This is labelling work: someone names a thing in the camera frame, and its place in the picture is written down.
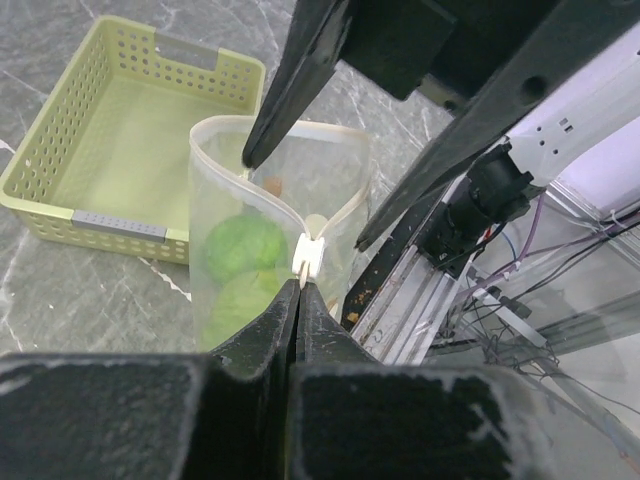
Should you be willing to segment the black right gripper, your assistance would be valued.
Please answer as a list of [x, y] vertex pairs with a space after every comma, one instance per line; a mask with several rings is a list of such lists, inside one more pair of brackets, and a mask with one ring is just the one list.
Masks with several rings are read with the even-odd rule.
[[397, 100], [420, 91], [457, 115], [359, 234], [365, 250], [638, 21], [637, 1], [299, 0], [243, 165], [274, 152], [339, 59]]

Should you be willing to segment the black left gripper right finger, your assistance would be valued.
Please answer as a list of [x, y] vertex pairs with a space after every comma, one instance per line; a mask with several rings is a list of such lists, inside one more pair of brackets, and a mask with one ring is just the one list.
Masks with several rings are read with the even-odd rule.
[[293, 479], [554, 479], [539, 407], [501, 367], [382, 364], [301, 292], [289, 394]]

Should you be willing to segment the small green cabbage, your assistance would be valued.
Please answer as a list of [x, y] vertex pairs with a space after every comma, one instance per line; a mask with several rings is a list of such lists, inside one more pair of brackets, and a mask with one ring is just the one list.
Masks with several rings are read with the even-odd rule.
[[197, 337], [203, 350], [224, 343], [262, 314], [290, 278], [283, 268], [244, 272], [219, 291]]

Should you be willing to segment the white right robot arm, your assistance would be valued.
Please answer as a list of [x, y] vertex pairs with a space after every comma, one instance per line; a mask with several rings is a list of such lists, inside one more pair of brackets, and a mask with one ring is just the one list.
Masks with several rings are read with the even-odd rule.
[[244, 147], [259, 167], [345, 62], [390, 96], [448, 109], [360, 233], [367, 249], [424, 196], [480, 167], [492, 147], [519, 193], [539, 191], [639, 112], [635, 1], [299, 1]]

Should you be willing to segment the pale green perforated basket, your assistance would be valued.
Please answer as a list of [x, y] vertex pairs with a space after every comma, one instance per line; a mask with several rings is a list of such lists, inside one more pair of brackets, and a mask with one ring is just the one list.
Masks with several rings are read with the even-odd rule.
[[1, 203], [43, 240], [185, 264], [189, 133], [253, 115], [264, 64], [98, 18], [1, 177]]

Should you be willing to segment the clear bag white dots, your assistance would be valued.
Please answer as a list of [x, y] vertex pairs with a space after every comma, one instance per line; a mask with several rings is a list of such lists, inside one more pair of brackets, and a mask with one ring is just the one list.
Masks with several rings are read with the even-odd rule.
[[365, 133], [300, 121], [265, 162], [247, 167], [253, 123], [216, 116], [190, 132], [189, 273], [202, 351], [258, 317], [291, 279], [316, 285], [339, 316], [370, 215]]

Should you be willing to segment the large green cabbage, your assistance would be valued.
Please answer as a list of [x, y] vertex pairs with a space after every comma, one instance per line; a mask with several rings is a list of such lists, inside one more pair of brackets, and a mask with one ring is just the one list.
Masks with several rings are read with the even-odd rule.
[[284, 231], [257, 214], [238, 214], [208, 233], [204, 256], [211, 279], [224, 285], [239, 274], [283, 266], [288, 259]]

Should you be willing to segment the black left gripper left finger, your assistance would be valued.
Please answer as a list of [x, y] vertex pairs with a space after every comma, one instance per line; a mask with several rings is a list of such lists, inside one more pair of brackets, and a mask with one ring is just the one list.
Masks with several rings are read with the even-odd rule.
[[205, 354], [10, 354], [5, 479], [279, 479], [300, 289]]

